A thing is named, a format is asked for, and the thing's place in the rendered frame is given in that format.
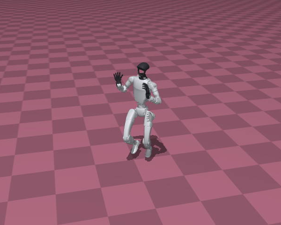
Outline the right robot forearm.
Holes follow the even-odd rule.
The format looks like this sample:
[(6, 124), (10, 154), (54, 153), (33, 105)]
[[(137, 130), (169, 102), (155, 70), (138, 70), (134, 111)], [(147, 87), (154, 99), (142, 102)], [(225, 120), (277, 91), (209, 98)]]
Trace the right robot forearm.
[(117, 89), (119, 91), (122, 91), (124, 89), (124, 86), (119, 83), (119, 84), (117, 84)]

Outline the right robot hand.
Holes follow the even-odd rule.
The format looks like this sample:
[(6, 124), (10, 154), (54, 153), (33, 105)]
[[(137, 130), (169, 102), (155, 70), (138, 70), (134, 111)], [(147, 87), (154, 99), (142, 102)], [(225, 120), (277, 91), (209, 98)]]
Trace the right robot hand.
[[(115, 74), (113, 74), (114, 75), (114, 78), (115, 78), (115, 80), (116, 80), (116, 86), (117, 86), (117, 84), (121, 84), (121, 78), (122, 78), (122, 76), (123, 76), (123, 74), (122, 74), (122, 76), (120, 77), (120, 72), (118, 73), (117, 72), (117, 74), (115, 73)], [(116, 76), (115, 76), (116, 75)], [(122, 84), (121, 84), (122, 85)]]

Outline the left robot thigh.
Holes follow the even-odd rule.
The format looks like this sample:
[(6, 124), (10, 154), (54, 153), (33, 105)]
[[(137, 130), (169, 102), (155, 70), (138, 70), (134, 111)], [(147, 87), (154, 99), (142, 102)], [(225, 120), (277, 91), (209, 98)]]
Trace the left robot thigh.
[(153, 123), (152, 120), (155, 119), (155, 114), (150, 112), (150, 111), (146, 111), (146, 115), (145, 115), (145, 119), (144, 119), (144, 138), (143, 138), (143, 144), (144, 145), (148, 145), (149, 140), (150, 140), (150, 133), (151, 133), (151, 129), (153, 127)]

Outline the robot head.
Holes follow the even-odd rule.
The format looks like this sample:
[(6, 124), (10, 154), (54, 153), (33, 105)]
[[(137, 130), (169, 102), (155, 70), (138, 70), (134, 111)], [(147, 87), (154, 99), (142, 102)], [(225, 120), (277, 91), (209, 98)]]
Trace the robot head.
[[(145, 72), (146, 72), (146, 70), (149, 69), (149, 65), (148, 65), (147, 63), (143, 62), (143, 63), (140, 63), (140, 64), (137, 66), (137, 68), (138, 68), (138, 74), (139, 74), (139, 76), (140, 76), (139, 79), (140, 79), (140, 80), (145, 80), (145, 79), (143, 79), (143, 78), (144, 78), (144, 77), (147, 78)], [(144, 73), (139, 73), (139, 69), (140, 69), (140, 70), (143, 70)], [(148, 79), (148, 78), (147, 78), (147, 79)]]

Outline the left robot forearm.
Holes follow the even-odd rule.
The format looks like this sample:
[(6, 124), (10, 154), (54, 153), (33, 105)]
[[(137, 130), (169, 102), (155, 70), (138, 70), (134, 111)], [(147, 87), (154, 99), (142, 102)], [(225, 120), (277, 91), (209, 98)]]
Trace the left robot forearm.
[[(146, 98), (146, 96), (145, 96), (145, 98)], [(146, 98), (146, 99), (147, 99), (147, 98)], [(156, 104), (156, 103), (161, 103), (161, 102), (162, 102), (160, 98), (156, 98), (156, 97), (153, 97), (153, 96), (151, 96), (151, 95), (149, 96), (148, 101), (149, 101), (149, 102), (153, 102), (154, 104)]]

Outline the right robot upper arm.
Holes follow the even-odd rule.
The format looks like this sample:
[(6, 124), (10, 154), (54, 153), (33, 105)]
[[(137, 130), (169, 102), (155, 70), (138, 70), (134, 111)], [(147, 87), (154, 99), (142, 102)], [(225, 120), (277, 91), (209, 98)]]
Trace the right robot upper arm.
[(127, 91), (128, 87), (131, 86), (131, 84), (133, 83), (133, 79), (134, 79), (135, 77), (136, 77), (136, 76), (131, 76), (131, 77), (129, 77), (129, 79), (127, 80), (127, 82), (126, 82), (125, 85), (124, 85), (124, 89), (122, 90), (123, 93)]

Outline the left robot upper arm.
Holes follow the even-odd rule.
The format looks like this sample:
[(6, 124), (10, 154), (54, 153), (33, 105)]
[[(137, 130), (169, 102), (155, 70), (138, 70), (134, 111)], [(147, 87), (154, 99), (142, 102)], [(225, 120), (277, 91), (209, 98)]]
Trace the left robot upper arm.
[[(149, 82), (148, 82), (148, 88), (149, 88), (150, 90), (152, 90), (152, 93), (153, 93), (154, 97), (160, 98), (159, 92), (158, 92), (158, 90), (157, 90), (157, 85), (156, 85), (156, 83), (154, 83), (154, 82), (152, 82), (152, 81), (149, 81)], [(158, 104), (160, 104), (160, 103), (156, 103), (156, 105), (158, 105)]]

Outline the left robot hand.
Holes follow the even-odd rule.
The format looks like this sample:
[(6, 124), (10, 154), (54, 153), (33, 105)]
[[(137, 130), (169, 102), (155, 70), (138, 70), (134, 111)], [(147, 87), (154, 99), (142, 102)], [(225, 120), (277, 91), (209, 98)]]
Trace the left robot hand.
[(143, 83), (142, 85), (144, 85), (143, 89), (146, 90), (146, 98), (149, 99), (149, 96), (150, 96), (150, 92), (149, 92), (149, 88), (148, 88), (148, 85), (146, 83)]

